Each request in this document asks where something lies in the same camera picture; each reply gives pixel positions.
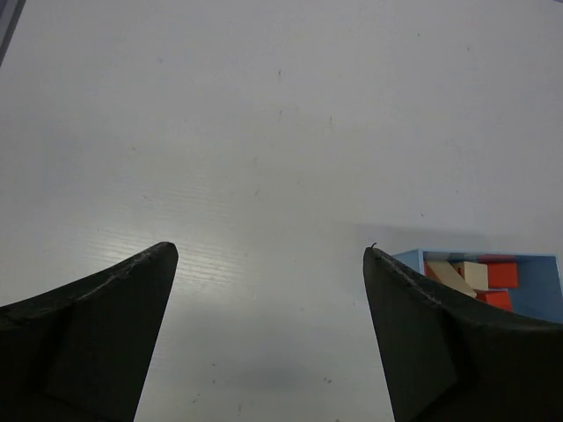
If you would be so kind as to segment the blue plastic box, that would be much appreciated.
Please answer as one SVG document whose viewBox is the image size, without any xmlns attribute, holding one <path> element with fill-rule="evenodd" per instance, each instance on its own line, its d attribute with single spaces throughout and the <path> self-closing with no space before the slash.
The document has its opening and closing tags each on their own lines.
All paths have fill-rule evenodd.
<svg viewBox="0 0 563 422">
<path fill-rule="evenodd" d="M 414 249 L 400 252 L 394 258 L 414 271 L 426 275 L 427 260 L 447 261 L 455 268 L 455 264 L 462 261 L 478 263 L 478 258 L 484 255 L 515 256 L 518 287 L 488 289 L 507 290 L 511 297 L 513 312 L 554 323 L 562 322 L 562 282 L 559 263 L 554 255 Z"/>
</svg>

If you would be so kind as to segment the red cube block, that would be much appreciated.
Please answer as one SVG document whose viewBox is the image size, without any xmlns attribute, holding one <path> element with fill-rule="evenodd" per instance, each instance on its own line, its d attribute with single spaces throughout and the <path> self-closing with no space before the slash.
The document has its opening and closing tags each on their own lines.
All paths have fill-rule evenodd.
<svg viewBox="0 0 563 422">
<path fill-rule="evenodd" d="M 476 298 L 490 306 L 513 312 L 510 294 L 507 290 L 481 290 L 476 292 Z"/>
<path fill-rule="evenodd" d="M 489 289 L 518 287 L 515 256 L 484 255 L 478 258 L 478 262 L 486 266 Z"/>
</svg>

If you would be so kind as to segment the natural wood cube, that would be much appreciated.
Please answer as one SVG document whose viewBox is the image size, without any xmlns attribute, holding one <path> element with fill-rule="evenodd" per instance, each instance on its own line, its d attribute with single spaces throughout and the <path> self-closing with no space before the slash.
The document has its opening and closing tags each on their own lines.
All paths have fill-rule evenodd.
<svg viewBox="0 0 563 422">
<path fill-rule="evenodd" d="M 473 290 L 485 291 L 489 289 L 487 265 L 462 261 L 456 263 L 455 268 Z"/>
</svg>

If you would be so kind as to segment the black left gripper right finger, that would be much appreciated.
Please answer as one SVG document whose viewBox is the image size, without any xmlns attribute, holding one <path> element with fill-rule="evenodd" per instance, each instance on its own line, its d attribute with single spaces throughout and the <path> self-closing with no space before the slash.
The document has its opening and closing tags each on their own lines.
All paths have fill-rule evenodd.
<svg viewBox="0 0 563 422">
<path fill-rule="evenodd" d="M 363 278 L 397 421 L 559 421 L 562 322 L 490 306 L 374 246 Z"/>
</svg>

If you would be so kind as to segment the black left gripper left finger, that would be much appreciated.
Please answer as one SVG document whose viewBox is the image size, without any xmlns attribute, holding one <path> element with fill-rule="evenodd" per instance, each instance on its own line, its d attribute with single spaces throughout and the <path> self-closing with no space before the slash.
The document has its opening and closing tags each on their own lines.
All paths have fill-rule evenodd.
<svg viewBox="0 0 563 422">
<path fill-rule="evenodd" d="M 162 242 L 1 308 L 3 421 L 132 421 L 179 254 Z"/>
</svg>

